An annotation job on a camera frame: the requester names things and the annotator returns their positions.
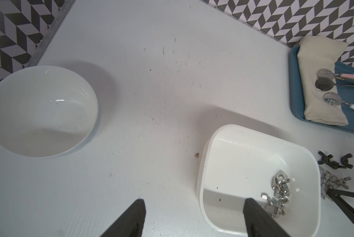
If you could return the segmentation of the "black wing nut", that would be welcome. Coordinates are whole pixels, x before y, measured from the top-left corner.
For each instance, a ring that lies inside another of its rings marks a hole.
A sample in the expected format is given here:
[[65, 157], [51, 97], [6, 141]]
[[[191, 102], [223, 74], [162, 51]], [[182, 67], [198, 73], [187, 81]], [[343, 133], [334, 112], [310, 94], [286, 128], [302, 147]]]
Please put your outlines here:
[[332, 169], [339, 169], [340, 164], [336, 161], [332, 161], [333, 155], [325, 155], [322, 151], [318, 151], [318, 154], [321, 156], [321, 159], [317, 161], [318, 165], [326, 164]]
[[352, 169], [354, 166], [352, 164], [349, 163], [349, 159], [352, 158], [353, 155], [351, 153], [348, 153], [346, 155], [344, 155], [341, 159], [340, 159], [340, 162], [341, 164], [346, 167], [346, 168], [349, 168], [349, 169]]

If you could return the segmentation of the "removed silver wing nuts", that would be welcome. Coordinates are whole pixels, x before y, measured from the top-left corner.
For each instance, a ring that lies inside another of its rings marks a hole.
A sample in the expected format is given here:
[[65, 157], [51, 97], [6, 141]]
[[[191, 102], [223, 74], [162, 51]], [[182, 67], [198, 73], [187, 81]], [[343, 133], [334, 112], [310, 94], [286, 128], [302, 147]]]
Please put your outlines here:
[[331, 174], [329, 171], [325, 170], [321, 166], [319, 167], [320, 175], [321, 175], [321, 197], [322, 199], [326, 199], [327, 190], [328, 189], [338, 189], [344, 188], [346, 190], [349, 189], [347, 185], [347, 181], [352, 180], [351, 177], [338, 178], [336, 175]]

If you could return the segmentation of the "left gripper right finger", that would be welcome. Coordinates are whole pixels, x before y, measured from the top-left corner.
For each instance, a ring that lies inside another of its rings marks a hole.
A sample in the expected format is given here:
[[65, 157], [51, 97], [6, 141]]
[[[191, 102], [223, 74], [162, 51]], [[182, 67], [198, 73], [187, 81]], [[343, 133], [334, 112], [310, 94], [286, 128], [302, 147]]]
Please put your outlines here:
[[289, 234], [252, 198], [246, 198], [243, 215], [249, 237], [289, 237]]

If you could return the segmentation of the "white storage box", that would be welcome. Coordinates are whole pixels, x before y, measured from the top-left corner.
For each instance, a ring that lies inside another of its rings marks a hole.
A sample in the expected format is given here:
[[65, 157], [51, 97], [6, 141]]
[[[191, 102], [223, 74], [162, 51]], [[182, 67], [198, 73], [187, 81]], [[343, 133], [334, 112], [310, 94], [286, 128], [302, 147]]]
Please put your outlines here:
[[247, 198], [266, 204], [276, 174], [290, 179], [289, 202], [277, 223], [292, 237], [313, 237], [321, 219], [320, 172], [313, 154], [294, 143], [239, 125], [219, 128], [201, 155], [196, 193], [201, 213], [216, 231], [245, 237]]

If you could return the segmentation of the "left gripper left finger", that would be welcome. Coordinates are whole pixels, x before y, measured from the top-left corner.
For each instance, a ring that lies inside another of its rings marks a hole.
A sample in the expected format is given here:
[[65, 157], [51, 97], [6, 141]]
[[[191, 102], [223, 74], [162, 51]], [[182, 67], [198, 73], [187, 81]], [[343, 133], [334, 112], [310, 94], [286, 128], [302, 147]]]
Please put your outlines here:
[[101, 237], [141, 237], [145, 217], [145, 202], [143, 199], [137, 199]]

